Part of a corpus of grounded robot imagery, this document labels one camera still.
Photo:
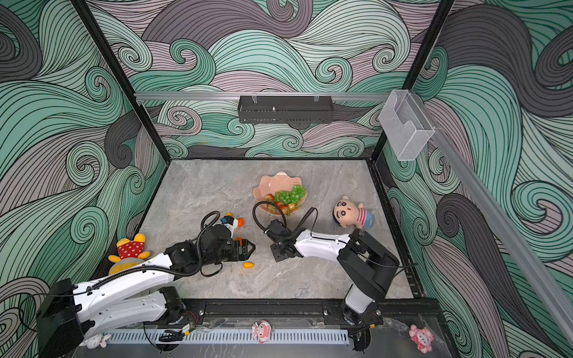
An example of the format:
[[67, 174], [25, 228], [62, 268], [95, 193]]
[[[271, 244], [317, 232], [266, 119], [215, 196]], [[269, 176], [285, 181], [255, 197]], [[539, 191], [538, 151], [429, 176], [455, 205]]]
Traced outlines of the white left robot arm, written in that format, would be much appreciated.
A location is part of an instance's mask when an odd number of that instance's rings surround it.
[[104, 332], [138, 322], [180, 322], [186, 307], [171, 283], [205, 265], [247, 261], [255, 244], [233, 239], [230, 225], [201, 230], [132, 268], [97, 280], [55, 283], [36, 313], [38, 354], [60, 357]]

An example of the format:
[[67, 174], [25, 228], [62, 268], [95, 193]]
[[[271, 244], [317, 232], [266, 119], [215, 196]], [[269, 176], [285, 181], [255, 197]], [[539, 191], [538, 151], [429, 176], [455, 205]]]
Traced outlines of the green grape bunch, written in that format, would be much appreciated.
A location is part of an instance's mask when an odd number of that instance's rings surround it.
[[306, 196], [307, 190], [302, 185], [294, 185], [291, 190], [282, 190], [274, 194], [274, 202], [283, 205], [298, 205]]

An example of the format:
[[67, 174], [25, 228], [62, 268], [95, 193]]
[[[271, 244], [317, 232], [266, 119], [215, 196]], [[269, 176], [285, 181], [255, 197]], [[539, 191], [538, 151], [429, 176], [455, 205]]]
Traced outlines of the strawberry pair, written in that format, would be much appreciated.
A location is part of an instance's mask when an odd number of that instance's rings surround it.
[[290, 214], [290, 208], [289, 208], [288, 205], [286, 205], [286, 204], [284, 204], [284, 203], [282, 203], [282, 202], [278, 202], [276, 205], [278, 206], [278, 208], [281, 210], [281, 212], [282, 212], [284, 215], [289, 215], [289, 214]]

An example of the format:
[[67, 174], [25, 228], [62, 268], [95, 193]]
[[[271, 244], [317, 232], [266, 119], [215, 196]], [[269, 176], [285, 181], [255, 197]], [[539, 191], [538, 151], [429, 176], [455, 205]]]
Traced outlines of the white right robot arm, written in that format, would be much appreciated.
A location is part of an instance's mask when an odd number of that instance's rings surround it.
[[275, 260], [316, 257], [337, 262], [352, 281], [343, 304], [343, 316], [351, 325], [362, 322], [369, 306], [386, 298], [400, 267], [398, 258], [363, 229], [350, 234], [320, 234], [303, 227], [294, 231], [274, 220], [264, 234], [273, 241]]

